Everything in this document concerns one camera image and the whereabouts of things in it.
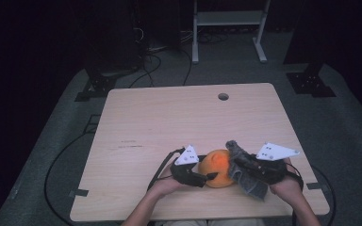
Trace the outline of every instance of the person's right hand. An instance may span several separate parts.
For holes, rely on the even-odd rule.
[[[148,192],[154,192],[160,198],[163,198],[164,196],[173,193],[175,190],[186,186],[180,184],[172,177],[170,166],[171,164],[169,164],[163,170],[163,172],[160,174],[159,179],[155,182],[155,184],[151,187],[151,189],[149,189]]]
[[[290,164],[289,158],[284,159],[284,161]],[[295,169],[288,164],[287,169],[290,172],[296,173]],[[277,184],[270,185],[270,191],[292,206],[298,199],[301,199],[303,196],[299,183],[290,176],[286,176],[283,181]]]

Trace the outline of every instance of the hand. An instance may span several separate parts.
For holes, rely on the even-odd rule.
[[[284,161],[288,164],[291,164],[289,158],[284,159]],[[288,164],[287,169],[290,172],[296,173],[295,169]],[[277,195],[279,198],[290,205],[294,204],[296,199],[300,199],[301,196],[303,196],[299,183],[290,176],[286,176],[283,181],[271,185],[270,190],[273,194]]]
[[[284,161],[290,164],[289,158]],[[290,172],[296,173],[292,166],[287,165],[287,168]],[[271,185],[270,190],[293,208],[300,225],[321,226],[295,179],[286,176],[282,182]]]
[[[170,171],[170,166],[171,164],[163,170],[155,184],[151,187],[151,189],[149,189],[150,192],[154,192],[160,198],[163,198],[164,196],[173,193],[177,189],[186,186],[174,180],[172,177],[172,172]]]

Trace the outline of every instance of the dark background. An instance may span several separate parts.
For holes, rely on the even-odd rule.
[[[163,10],[178,12],[177,29],[191,28],[191,1],[164,2],[177,6]],[[255,8],[258,1],[219,2],[216,9],[232,10]],[[147,27],[147,37],[154,36],[157,24],[146,12],[152,15],[150,8],[162,3],[0,1],[0,207],[62,91],[84,68],[86,53],[113,68],[140,66],[143,51],[132,27]],[[201,8],[212,6],[206,0]],[[329,64],[362,104],[362,1],[272,0],[266,30],[292,27],[286,63]]]

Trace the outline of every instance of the floor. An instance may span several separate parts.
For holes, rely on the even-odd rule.
[[[155,53],[145,62],[146,71],[151,73],[144,75],[146,71],[140,70],[120,78],[115,89],[129,89],[130,85],[136,89],[272,83],[323,184],[331,208],[337,207],[336,211],[319,216],[322,224],[326,225],[335,214],[334,225],[362,225],[362,106],[343,77],[327,65],[321,68],[319,76],[336,97],[296,94],[286,74],[302,72],[306,65],[283,64],[292,32],[265,32],[262,40],[268,58],[265,64],[257,58],[252,43],[254,34],[220,35],[223,41],[201,44],[199,64],[190,64],[190,42],[183,45],[185,52]],[[116,222],[69,219],[74,192],[93,141],[93,133],[85,133],[85,128],[93,131],[105,105],[105,98],[74,101],[87,82],[88,75],[80,71],[63,92],[2,206],[0,225],[116,225]],[[291,225],[290,217],[265,218],[265,222]]]

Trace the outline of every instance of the forearm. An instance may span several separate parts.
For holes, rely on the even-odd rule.
[[[298,202],[292,203],[291,206],[295,211],[296,217],[300,225],[321,226],[319,220],[311,209],[310,204],[307,202],[304,196],[302,196],[302,198],[299,199]]]
[[[160,196],[148,191],[122,225],[147,225],[159,199]]]

